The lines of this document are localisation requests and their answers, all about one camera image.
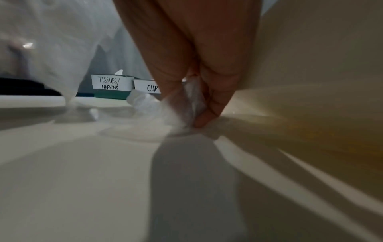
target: table surface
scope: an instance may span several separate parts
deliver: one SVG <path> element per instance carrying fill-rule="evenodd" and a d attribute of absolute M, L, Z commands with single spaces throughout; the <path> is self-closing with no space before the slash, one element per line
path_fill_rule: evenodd
<path fill-rule="evenodd" d="M 0 107 L 1 241 L 382 241 L 380 161 L 246 134 L 114 138 L 62 119 L 60 97 Z"/>

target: tissues/napkins label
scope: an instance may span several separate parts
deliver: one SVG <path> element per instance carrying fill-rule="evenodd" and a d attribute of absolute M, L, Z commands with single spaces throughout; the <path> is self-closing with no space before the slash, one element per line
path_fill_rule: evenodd
<path fill-rule="evenodd" d="M 134 80 L 134 88 L 145 93 L 160 94 L 160 89 L 155 81 L 150 80 Z"/>
<path fill-rule="evenodd" d="M 119 75 L 92 75 L 93 89 L 131 91 L 133 77 Z"/>

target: white paper label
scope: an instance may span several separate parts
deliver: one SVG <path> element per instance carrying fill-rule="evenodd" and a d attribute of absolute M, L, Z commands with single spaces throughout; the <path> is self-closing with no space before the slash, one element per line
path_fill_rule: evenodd
<path fill-rule="evenodd" d="M 134 88 L 138 91 L 145 93 L 160 94 L 160 89 L 155 81 L 149 80 L 134 80 Z"/>
<path fill-rule="evenodd" d="M 131 91 L 133 79 L 118 75 L 92 75 L 92 85 L 93 89 Z"/>

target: human hand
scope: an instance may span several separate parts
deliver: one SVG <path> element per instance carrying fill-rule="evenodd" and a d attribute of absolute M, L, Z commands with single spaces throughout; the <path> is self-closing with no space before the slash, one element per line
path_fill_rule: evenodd
<path fill-rule="evenodd" d="M 246 71 L 261 0 L 114 0 L 163 96 L 198 75 L 207 110 L 218 117 Z"/>

